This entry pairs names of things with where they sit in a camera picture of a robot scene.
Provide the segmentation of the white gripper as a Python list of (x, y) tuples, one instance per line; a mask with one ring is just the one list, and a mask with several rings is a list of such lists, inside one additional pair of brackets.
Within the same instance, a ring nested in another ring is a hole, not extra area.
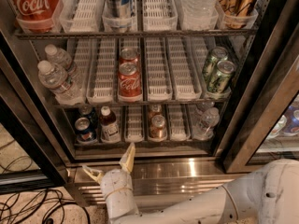
[(132, 178), (129, 175), (133, 171), (135, 160), (135, 144), (131, 143), (120, 160), (121, 169), (114, 169), (106, 174), (97, 169), (83, 165), (83, 171), (96, 183), (105, 197), (119, 189), (133, 189)]

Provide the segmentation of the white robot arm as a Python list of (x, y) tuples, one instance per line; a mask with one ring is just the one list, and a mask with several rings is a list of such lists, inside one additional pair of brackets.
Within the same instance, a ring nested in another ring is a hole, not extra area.
[(141, 214), (136, 205), (131, 172), (135, 145), (108, 172), (84, 166), (100, 185), (109, 224), (226, 224), (256, 217), (258, 224), (299, 224), (299, 161), (280, 159), (229, 183), (174, 204)]

